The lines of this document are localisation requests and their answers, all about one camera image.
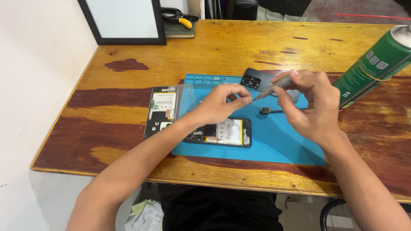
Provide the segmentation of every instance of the green spray can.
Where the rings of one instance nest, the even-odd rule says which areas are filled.
[[[411,63],[411,25],[397,25],[385,33],[333,84],[341,92],[343,109]]]

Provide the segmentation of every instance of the yellow clamp handle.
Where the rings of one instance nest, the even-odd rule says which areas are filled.
[[[183,25],[185,25],[188,29],[193,28],[193,25],[191,24],[191,22],[188,21],[188,20],[185,19],[185,18],[179,18],[179,19],[178,19],[178,22],[179,22],[179,23],[182,23]]]

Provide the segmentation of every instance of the rubber band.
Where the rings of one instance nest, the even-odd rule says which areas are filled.
[[[371,76],[370,74],[366,73],[366,72],[364,71],[364,69],[361,67],[361,63],[360,63],[361,57],[362,57],[362,56],[360,56],[359,59],[358,59],[358,67],[359,67],[359,68],[363,71],[363,73],[366,74],[368,77],[370,77],[370,78],[372,78],[372,79],[374,79],[374,80],[380,81],[380,82],[385,82],[385,81],[391,79],[391,77],[388,78],[388,79],[384,79],[384,80],[382,80],[382,79],[377,79],[377,78]]]

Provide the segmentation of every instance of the green notebook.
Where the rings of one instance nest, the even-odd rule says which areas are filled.
[[[166,35],[194,35],[194,30],[196,28],[196,23],[193,23],[193,28],[188,29],[183,24],[171,24],[164,22],[164,30]]]

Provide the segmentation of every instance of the blue silicone mat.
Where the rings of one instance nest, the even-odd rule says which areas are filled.
[[[241,78],[242,76],[186,74],[184,83],[193,85],[196,104],[199,104],[216,85],[239,83]],[[247,89],[251,92],[253,98],[259,93],[259,91],[252,88]],[[304,95],[300,94],[296,106],[306,108],[307,103]],[[277,105],[277,97],[268,96],[257,100],[251,105],[246,105],[231,115],[231,117],[251,120],[252,146],[250,148],[181,142],[173,149],[172,154],[289,164],[326,164],[321,148],[299,135],[287,122],[284,113],[261,115],[259,113],[260,109],[265,106],[270,107],[272,110],[281,110],[281,107]],[[192,110],[193,107],[193,105],[181,104],[178,117]]]

